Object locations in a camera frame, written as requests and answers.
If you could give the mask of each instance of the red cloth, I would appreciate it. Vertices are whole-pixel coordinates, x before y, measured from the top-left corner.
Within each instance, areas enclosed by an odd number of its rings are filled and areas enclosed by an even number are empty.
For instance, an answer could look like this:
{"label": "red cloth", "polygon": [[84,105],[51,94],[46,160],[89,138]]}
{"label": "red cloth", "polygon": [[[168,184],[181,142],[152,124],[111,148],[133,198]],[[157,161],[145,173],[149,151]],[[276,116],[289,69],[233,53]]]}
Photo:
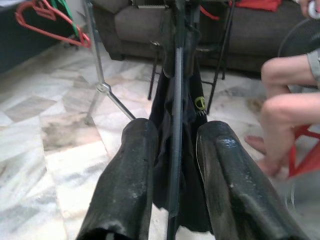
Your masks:
{"label": "red cloth", "polygon": [[242,0],[236,3],[239,8],[276,12],[282,0]]}

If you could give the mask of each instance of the red cable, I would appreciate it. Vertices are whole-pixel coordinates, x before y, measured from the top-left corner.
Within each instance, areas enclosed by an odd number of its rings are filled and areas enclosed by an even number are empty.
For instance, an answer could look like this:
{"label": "red cable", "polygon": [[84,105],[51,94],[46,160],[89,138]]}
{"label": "red cable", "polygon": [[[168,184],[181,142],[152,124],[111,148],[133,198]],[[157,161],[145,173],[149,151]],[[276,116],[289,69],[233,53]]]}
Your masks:
{"label": "red cable", "polygon": [[212,15],[210,12],[208,12],[207,10],[205,10],[202,6],[200,6],[200,11],[201,11],[204,15],[206,15],[208,18],[211,18],[211,19],[214,20],[214,21],[219,21],[219,20],[220,20],[220,17]]}

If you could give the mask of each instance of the red clothes hanger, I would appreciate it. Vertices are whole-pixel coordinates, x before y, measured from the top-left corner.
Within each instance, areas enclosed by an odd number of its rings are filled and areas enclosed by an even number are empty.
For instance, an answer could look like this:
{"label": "red clothes hanger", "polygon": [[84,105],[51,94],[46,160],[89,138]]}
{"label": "red clothes hanger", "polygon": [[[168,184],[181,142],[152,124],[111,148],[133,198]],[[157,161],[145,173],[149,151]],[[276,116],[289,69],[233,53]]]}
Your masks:
{"label": "red clothes hanger", "polygon": [[32,1],[26,1],[21,3],[15,13],[15,18],[18,21],[18,23],[20,25],[22,25],[23,27],[26,27],[28,29],[31,29],[33,31],[36,31],[40,34],[46,35],[48,37],[60,40],[60,41],[64,41],[70,44],[74,44],[77,46],[82,46],[85,48],[90,48],[91,46],[91,41],[90,38],[82,32],[82,30],[80,29],[80,27],[78,25],[76,25],[76,29],[78,30],[78,35],[79,35],[79,39],[80,41],[74,40],[74,39],[70,39],[68,37],[65,36],[60,36],[45,30],[42,30],[40,28],[37,28],[35,26],[29,25],[28,23],[26,23],[24,16],[23,16],[23,11],[27,8],[33,8],[35,10],[35,12],[46,19],[50,19],[52,21],[56,21],[57,20],[57,15],[61,18],[63,18],[65,21],[67,21],[69,24],[74,25],[74,22],[67,17],[63,12],[59,11],[58,9],[52,7],[47,0],[32,0]]}

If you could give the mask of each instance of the yellow logo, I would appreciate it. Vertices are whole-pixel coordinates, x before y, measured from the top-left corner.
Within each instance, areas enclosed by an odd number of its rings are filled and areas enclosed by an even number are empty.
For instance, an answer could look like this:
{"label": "yellow logo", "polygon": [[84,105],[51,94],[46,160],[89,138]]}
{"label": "yellow logo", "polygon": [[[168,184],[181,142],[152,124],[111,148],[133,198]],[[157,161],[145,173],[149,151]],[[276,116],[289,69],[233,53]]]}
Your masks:
{"label": "yellow logo", "polygon": [[194,105],[197,109],[203,111],[206,109],[205,97],[199,96],[194,100]]}

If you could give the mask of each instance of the gray shorts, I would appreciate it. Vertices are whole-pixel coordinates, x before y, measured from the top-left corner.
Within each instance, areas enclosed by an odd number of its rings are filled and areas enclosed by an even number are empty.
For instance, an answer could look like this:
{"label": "gray shorts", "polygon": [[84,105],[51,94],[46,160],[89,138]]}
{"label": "gray shorts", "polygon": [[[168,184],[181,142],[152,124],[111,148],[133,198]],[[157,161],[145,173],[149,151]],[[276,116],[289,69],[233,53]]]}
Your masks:
{"label": "gray shorts", "polygon": [[312,52],[309,52],[307,56],[311,67],[312,75],[318,83],[318,89],[320,89],[320,48]]}

